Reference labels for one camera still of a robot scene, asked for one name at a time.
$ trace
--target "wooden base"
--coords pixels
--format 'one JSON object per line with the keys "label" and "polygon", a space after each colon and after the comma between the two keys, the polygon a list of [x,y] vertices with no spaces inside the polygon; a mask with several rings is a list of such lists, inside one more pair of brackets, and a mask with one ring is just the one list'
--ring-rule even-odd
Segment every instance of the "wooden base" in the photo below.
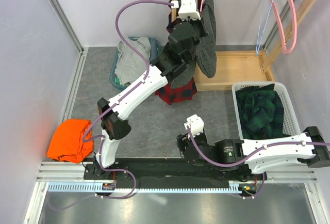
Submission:
{"label": "wooden base", "polygon": [[262,74],[260,66],[266,58],[266,52],[260,51],[218,51],[217,71],[213,78],[205,76],[196,67],[194,80],[198,91],[231,90],[233,83],[243,81],[275,81],[270,68]]}

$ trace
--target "blue basket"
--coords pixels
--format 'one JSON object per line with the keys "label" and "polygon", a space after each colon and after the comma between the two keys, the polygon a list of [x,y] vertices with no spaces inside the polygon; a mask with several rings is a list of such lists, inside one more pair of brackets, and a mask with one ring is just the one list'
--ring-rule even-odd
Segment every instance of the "blue basket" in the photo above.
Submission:
{"label": "blue basket", "polygon": [[[129,39],[133,40],[133,41],[137,41],[139,38],[138,37],[129,37]],[[150,51],[150,60],[155,59],[160,53],[161,53],[161,46],[160,43],[155,39],[155,38],[151,38],[149,37],[149,42],[150,42],[150,46],[151,46],[151,51]],[[124,90],[127,88],[127,86],[122,86],[122,85],[118,85],[115,80],[117,75],[114,73],[114,70],[117,67],[117,62],[119,59],[119,51],[118,49],[116,50],[116,54],[114,56],[113,59],[113,63],[112,63],[112,67],[111,67],[111,71],[110,71],[110,82],[111,84],[116,87],[119,90]]]}

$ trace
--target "white wall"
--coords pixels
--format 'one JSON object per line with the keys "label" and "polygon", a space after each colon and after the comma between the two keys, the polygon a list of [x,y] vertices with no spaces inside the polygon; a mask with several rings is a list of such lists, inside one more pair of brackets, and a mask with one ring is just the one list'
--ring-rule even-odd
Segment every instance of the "white wall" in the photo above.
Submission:
{"label": "white wall", "polygon": [[48,0],[0,1],[0,223],[23,222],[77,60]]}
{"label": "white wall", "polygon": [[[329,0],[317,0],[298,27],[293,52],[281,54],[273,65],[277,81],[289,91],[301,130],[316,125],[326,142],[330,142],[329,20]],[[318,169],[317,178],[330,213],[330,168]]]}
{"label": "white wall", "polygon": [[[120,41],[114,20],[118,11],[136,0],[59,0],[71,25],[84,46],[116,46]],[[217,17],[217,44],[256,44],[262,0],[214,0]],[[286,0],[276,0],[279,9]],[[263,15],[266,20],[270,1]],[[122,14],[122,33],[131,36],[150,36],[167,42],[165,30],[169,8],[143,4],[129,8]],[[265,34],[275,23],[271,13]]]}

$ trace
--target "plastic basket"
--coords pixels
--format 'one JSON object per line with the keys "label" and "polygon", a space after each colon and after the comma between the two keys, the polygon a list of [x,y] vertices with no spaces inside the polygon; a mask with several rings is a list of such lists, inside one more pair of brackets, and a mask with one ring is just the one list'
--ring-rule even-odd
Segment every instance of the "plastic basket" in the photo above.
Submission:
{"label": "plastic basket", "polygon": [[[133,41],[137,41],[139,39],[139,37],[129,37],[129,39],[131,39]],[[150,61],[152,61],[153,59],[155,59],[157,57],[157,55],[160,54],[160,52],[162,50],[162,47],[160,46],[160,43],[155,38],[149,37],[149,42],[150,42],[150,46],[151,46]],[[113,63],[112,63],[112,67],[111,67],[111,71],[110,71],[110,75],[109,75],[109,79],[110,79],[111,84],[114,87],[116,87],[119,90],[125,90],[127,88],[127,86],[118,85],[115,82],[117,75],[114,73],[114,70],[117,67],[118,59],[119,59],[119,51],[117,49],[116,50],[116,54],[114,55],[114,59],[113,59]]]}
{"label": "plastic basket", "polygon": [[300,128],[298,125],[297,118],[295,116],[293,106],[287,91],[287,88],[278,82],[237,82],[233,84],[232,86],[232,91],[233,91],[233,99],[234,99],[234,106],[235,106],[235,114],[236,114],[236,120],[237,120],[237,126],[238,126],[238,133],[239,133],[239,138],[243,139],[243,134],[242,134],[242,127],[241,127],[241,121],[239,118],[239,113],[238,113],[238,106],[237,106],[237,99],[236,99],[236,91],[248,87],[248,86],[267,86],[275,84],[274,86],[274,91],[277,92],[279,95],[283,108],[284,108],[284,120],[283,120],[283,134],[286,135],[298,135],[300,134]]}

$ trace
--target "gray clothes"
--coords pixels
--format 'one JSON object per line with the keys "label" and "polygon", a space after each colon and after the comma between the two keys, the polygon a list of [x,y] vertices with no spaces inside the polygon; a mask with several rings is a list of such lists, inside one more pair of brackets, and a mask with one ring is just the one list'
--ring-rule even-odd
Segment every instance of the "gray clothes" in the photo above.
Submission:
{"label": "gray clothes", "polygon": [[[151,46],[148,37],[140,37],[137,41],[125,39],[149,60]],[[145,63],[137,53],[123,42],[118,44],[118,51],[119,59],[114,72],[119,78],[120,84],[132,83],[144,73]]]}
{"label": "gray clothes", "polygon": [[187,65],[187,69],[171,82],[171,88],[182,87],[189,83],[195,73],[196,62],[201,71],[212,78],[216,74],[217,55],[216,38],[217,25],[214,14],[214,1],[205,0],[202,10],[202,22],[205,28],[206,37],[200,38],[200,43],[195,49],[195,59]]}

